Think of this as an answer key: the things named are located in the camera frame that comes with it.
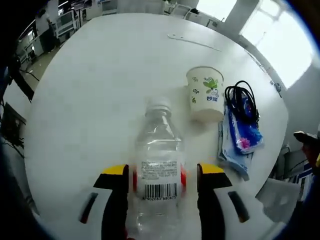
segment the white round table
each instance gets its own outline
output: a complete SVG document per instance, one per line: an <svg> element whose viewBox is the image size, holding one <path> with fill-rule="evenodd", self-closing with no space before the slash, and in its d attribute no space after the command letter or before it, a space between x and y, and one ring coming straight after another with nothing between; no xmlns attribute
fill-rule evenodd
<svg viewBox="0 0 320 240"><path fill-rule="evenodd" d="M170 39L172 34L221 52ZM35 91L25 132L25 166L41 216L60 216L104 168L132 160L152 96L171 100L173 124L185 140L187 170L199 162L219 164L218 124L196 124L189 118L186 73L196 66L219 70L225 87L245 80L253 89L265 145L254 153L249 181L231 169L226 173L234 185L257 194L276 162L288 123L270 77L238 44L202 25L164 15L115 14L94 18L77 31Z"/></svg>

